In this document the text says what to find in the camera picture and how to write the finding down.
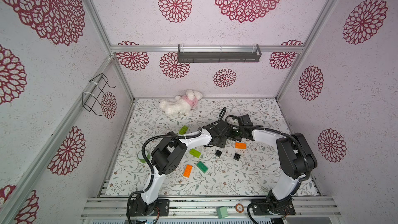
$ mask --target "floral tablecloth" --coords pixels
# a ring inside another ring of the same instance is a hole
[[[289,133],[281,111],[274,99],[202,99],[189,114],[167,116],[159,109],[159,99],[139,99],[122,142],[106,195],[129,195],[141,190],[150,174],[146,163],[137,159],[142,144],[148,138],[173,131],[186,125],[189,132],[214,122],[220,110],[227,107],[226,116],[249,114],[254,124],[260,124]],[[242,140],[246,150],[235,149],[235,142],[227,140],[224,149],[218,147],[198,147],[200,158],[187,151],[176,171],[167,176],[160,189],[160,195],[266,195],[276,185],[282,173],[277,153],[269,146]],[[151,152],[159,140],[150,142],[147,151]],[[221,157],[215,151],[222,151]],[[240,160],[233,159],[234,154]],[[196,164],[202,161],[209,170],[202,173]],[[183,177],[186,165],[192,165],[189,178]],[[297,195],[318,195],[313,181],[307,180]]]

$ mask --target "stuffed toy dog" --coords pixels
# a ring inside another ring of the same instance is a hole
[[[169,102],[162,99],[159,103],[159,107],[167,114],[174,115],[178,113],[189,113],[189,111],[196,107],[198,100],[200,100],[203,95],[200,92],[187,90],[187,94],[183,97],[177,95],[176,102]]]

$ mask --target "green terminal block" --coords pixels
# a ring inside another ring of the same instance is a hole
[[[204,163],[202,163],[202,162],[198,162],[197,164],[196,164],[196,166],[203,172],[203,173],[206,173],[206,171],[208,171],[208,167],[204,164]]]
[[[226,207],[219,207],[217,209],[217,214],[218,214],[218,218],[222,219],[228,216],[228,211],[226,210]]]
[[[188,131],[188,127],[187,127],[187,126],[183,126],[183,127],[178,131],[178,134],[179,134],[179,135],[184,135],[187,131]]]
[[[195,149],[191,149],[190,151],[189,151],[189,153],[192,155],[192,156],[194,156],[194,157],[197,157],[197,158],[199,158],[200,157],[200,152],[198,152],[197,150],[195,150]]]

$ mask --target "green tape roll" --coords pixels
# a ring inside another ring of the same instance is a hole
[[[149,152],[147,152],[147,150],[145,150],[145,155],[147,156],[147,158],[148,158],[148,160],[149,160],[150,156],[149,156]],[[144,157],[142,156],[142,152],[138,152],[137,157],[138,157],[138,160],[139,160],[140,162],[146,163]]]

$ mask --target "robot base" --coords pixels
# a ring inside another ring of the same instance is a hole
[[[271,202],[276,201],[273,198],[272,190],[270,191],[269,195],[271,197],[267,197],[266,199],[253,199],[251,202]],[[272,205],[264,205],[258,204],[253,207],[254,215],[274,215],[274,214],[282,214],[282,215],[295,215],[296,211],[292,203],[292,199],[287,202],[282,202],[279,204],[272,204]]]
[[[160,216],[168,216],[169,204],[170,200],[167,199],[158,199],[151,204],[146,204],[142,197],[138,195],[137,199],[131,200],[129,213],[131,217],[157,216],[157,207],[160,210]]]

